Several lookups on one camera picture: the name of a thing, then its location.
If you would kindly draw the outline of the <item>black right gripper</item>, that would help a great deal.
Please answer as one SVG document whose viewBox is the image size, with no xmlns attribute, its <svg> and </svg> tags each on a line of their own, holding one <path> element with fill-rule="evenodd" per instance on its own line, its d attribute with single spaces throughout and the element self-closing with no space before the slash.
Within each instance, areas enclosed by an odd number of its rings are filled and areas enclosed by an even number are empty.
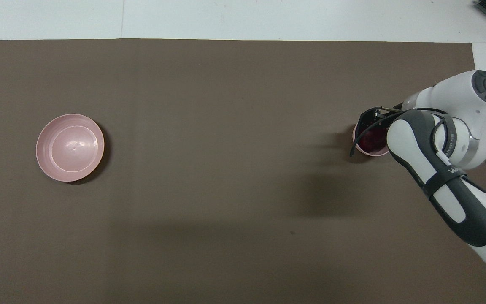
<svg viewBox="0 0 486 304">
<path fill-rule="evenodd" d="M 359 133 L 370 127 L 373 123 L 378 125 L 389 125 L 401 112 L 402 106 L 380 106 L 370 108 L 359 116 Z"/>
</svg>

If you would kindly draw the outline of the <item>dark red apple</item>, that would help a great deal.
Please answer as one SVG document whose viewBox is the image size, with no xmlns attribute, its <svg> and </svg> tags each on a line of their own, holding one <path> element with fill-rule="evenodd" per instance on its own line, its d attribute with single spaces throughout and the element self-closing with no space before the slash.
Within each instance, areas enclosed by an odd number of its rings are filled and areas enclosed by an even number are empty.
<svg viewBox="0 0 486 304">
<path fill-rule="evenodd" d="M 368 154 L 383 154 L 386 151 L 386 133 L 386 128 L 372 129 L 361 137 L 357 145 Z"/>
</svg>

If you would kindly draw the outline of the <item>pink bowl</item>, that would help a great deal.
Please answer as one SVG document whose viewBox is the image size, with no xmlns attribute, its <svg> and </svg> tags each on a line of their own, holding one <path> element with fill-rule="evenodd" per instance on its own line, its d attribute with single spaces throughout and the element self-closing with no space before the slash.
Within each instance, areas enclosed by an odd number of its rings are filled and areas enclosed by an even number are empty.
<svg viewBox="0 0 486 304">
<path fill-rule="evenodd" d="M 374 127 L 368 127 L 367 129 L 365 129 L 363 132 L 359 133 L 359 125 L 355 126 L 354 129 L 353 129 L 353 133 L 352 133 L 352 139 L 353 139 L 353 144 L 355 145 L 354 146 L 354 150 L 356 152 L 359 152 L 365 156 L 369 156 L 369 157 L 382 157 L 382 156 L 385 156 L 387 154 L 389 154 L 389 148 L 388 148 L 388 145 L 386 144 L 386 151 L 383 153 L 383 154 L 378 154 L 378 155 L 372 155 L 372 154 L 368 154 L 364 151 L 362 151 L 359 146 L 358 146 L 358 142 L 359 140 L 361 139 L 361 137 L 368 131 L 372 130 L 372 129 L 375 129 L 375 128 L 386 128 L 387 131 L 388 131 L 388 127 L 384 127 L 384 125 L 376 125 Z"/>
</svg>

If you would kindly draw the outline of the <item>pink plate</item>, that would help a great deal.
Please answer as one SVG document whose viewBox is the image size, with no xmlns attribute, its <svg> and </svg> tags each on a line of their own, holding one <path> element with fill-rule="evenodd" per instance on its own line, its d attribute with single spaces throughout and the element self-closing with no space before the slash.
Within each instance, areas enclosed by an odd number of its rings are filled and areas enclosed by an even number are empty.
<svg viewBox="0 0 486 304">
<path fill-rule="evenodd" d="M 50 121 L 35 145 L 42 172 L 59 182 L 89 176 L 102 161 L 105 138 L 100 126 L 81 114 L 65 114 Z"/>
</svg>

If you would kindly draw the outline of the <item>brown paper table mat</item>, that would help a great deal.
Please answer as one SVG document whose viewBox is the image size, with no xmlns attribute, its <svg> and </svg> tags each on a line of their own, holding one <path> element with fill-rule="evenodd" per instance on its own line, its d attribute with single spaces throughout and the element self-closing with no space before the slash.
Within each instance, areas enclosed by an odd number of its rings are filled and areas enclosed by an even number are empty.
<svg viewBox="0 0 486 304">
<path fill-rule="evenodd" d="M 470 44 L 0 41 L 0 304 L 486 303 L 486 265 L 359 114 L 474 69 Z M 95 121 L 100 165 L 40 169 Z"/>
</svg>

